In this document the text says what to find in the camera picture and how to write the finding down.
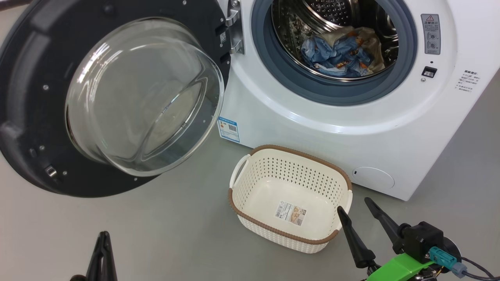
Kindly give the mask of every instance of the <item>basket handle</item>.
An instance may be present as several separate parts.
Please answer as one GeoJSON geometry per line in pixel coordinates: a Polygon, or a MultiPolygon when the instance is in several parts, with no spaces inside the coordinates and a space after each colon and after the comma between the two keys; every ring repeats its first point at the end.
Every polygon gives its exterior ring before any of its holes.
{"type": "Polygon", "coordinates": [[[250,158],[250,154],[247,154],[245,156],[243,156],[239,161],[238,161],[238,164],[236,164],[236,167],[234,167],[234,170],[232,171],[232,175],[231,175],[231,180],[229,182],[229,188],[230,189],[233,189],[233,186],[236,184],[236,182],[238,182],[240,180],[240,176],[242,175],[242,173],[240,172],[238,174],[238,171],[240,170],[241,166],[243,165],[243,162],[246,162],[245,163],[245,166],[243,167],[243,169],[241,170],[242,172],[245,170],[245,168],[247,167],[248,165],[248,158],[250,158]]]}

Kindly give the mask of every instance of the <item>plastic basket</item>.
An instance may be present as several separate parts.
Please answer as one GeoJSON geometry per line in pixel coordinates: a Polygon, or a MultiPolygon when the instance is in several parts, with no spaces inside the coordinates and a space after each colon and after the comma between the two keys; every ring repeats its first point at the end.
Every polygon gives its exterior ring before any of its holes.
{"type": "Polygon", "coordinates": [[[246,228],[313,254],[342,228],[337,207],[349,212],[351,189],[349,177],[339,167],[299,151],[264,145],[238,162],[228,197],[246,228]]]}

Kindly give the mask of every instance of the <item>stainless steel drum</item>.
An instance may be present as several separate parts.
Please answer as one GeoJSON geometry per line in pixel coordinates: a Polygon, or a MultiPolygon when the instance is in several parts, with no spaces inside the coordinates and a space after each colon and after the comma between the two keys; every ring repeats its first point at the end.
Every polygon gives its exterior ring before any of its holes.
{"type": "Polygon", "coordinates": [[[398,34],[375,0],[274,0],[271,17],[278,41],[290,58],[320,77],[346,82],[367,79],[389,69],[398,58],[398,34]],[[348,26],[375,30],[382,45],[383,70],[362,77],[337,77],[320,73],[304,62],[301,54],[304,40],[348,26]]]}

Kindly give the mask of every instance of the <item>gray floor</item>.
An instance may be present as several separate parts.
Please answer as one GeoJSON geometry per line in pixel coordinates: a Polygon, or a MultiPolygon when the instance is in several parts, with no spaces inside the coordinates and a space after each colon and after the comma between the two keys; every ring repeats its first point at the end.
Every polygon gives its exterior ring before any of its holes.
{"type": "MultiPolygon", "coordinates": [[[[500,275],[499,86],[497,75],[410,201],[354,187],[349,215],[378,263],[394,253],[363,203],[366,196],[398,223],[427,221],[441,228],[464,256],[500,275]]],[[[37,189],[13,178],[0,161],[0,280],[68,281],[85,274],[102,230],[111,234],[119,281],[364,279],[343,233],[325,250],[308,255],[240,224],[227,190],[234,165],[248,151],[213,133],[175,170],[99,199],[37,189]]],[[[456,278],[449,273],[439,280],[456,278]]]]}

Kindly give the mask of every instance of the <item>basket label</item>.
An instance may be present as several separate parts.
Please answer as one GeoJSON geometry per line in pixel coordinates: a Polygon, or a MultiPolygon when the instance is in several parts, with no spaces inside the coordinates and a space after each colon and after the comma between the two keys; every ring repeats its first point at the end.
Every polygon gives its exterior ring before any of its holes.
{"type": "Polygon", "coordinates": [[[274,216],[280,220],[302,226],[306,213],[307,211],[305,209],[282,200],[279,202],[274,216]]]}

